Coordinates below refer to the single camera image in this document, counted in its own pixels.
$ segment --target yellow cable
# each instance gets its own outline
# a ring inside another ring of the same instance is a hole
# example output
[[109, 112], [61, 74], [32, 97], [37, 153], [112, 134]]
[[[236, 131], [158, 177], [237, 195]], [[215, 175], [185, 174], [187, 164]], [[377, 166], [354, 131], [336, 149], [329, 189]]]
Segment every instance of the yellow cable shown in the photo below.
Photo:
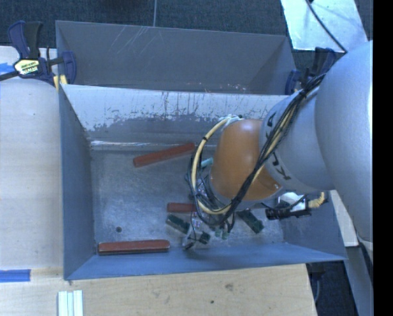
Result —
[[324, 202], [325, 202], [325, 192], [321, 192], [321, 195], [317, 199], [309, 201], [307, 203], [307, 206], [309, 206], [310, 208], [318, 208]]
[[[196, 153], [195, 153], [195, 157], [194, 157], [194, 162], [192, 164], [192, 172], [191, 172], [191, 181], [192, 181], [192, 186], [194, 188], [194, 191], [196, 192], [196, 170], [197, 170], [197, 163], [199, 162], [199, 157], [202, 153], [202, 149], [205, 146], [206, 142], [208, 141], [208, 139], [220, 128], [222, 127], [224, 124], [226, 124], [228, 122], [228, 120], [231, 117], [226, 117], [223, 120], [221, 120], [220, 122], [218, 122], [216, 125], [214, 125], [214, 127], [212, 129], [210, 129], [210, 131], [205, 135], [204, 139], [202, 139], [201, 143], [198, 145], [197, 149], [196, 149]], [[199, 205], [199, 207], [202, 209], [202, 211], [208, 213], [208, 214], [212, 214], [212, 215], [220, 215], [220, 214], [224, 214], [226, 213], [229, 209], [230, 209], [230, 205], [227, 205], [221, 209], [216, 209], [216, 210], [212, 210], [208, 207], [206, 207], [202, 202], [200, 202], [200, 200], [197, 200], [197, 204]]]

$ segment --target table surface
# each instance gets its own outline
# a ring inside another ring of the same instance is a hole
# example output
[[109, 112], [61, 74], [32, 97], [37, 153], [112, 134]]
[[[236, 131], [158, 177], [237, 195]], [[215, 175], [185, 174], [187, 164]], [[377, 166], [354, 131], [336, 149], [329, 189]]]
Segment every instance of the table surface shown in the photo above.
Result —
[[[16, 59], [0, 47], [0, 63], [11, 59], [1, 53]], [[61, 267], [32, 268], [30, 282], [0, 284], [0, 315], [55, 315], [61, 290], [83, 290], [86, 316], [317, 315], [305, 265], [78, 281]]]

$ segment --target wire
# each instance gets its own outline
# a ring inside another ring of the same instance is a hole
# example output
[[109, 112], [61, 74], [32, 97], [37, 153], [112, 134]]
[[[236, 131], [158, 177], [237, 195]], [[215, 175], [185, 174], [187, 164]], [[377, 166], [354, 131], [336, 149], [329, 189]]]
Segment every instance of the wire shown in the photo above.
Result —
[[323, 30], [330, 36], [330, 38], [335, 42], [335, 44], [341, 48], [341, 50], [345, 53], [347, 53], [347, 49], [332, 35], [332, 33], [330, 32], [330, 30], [324, 25], [324, 23], [322, 22], [322, 20], [318, 17], [318, 15], [316, 14], [315, 10], [313, 9], [311, 3], [309, 2], [309, 0], [305, 0], [307, 3], [307, 6], [309, 7], [310, 11], [312, 12], [313, 16], [316, 18], [317, 22], [319, 22], [319, 24], [322, 26]]
[[158, 0], [154, 0], [154, 19], [152, 22], [152, 26], [155, 27], [156, 21], [157, 21], [157, 2]]

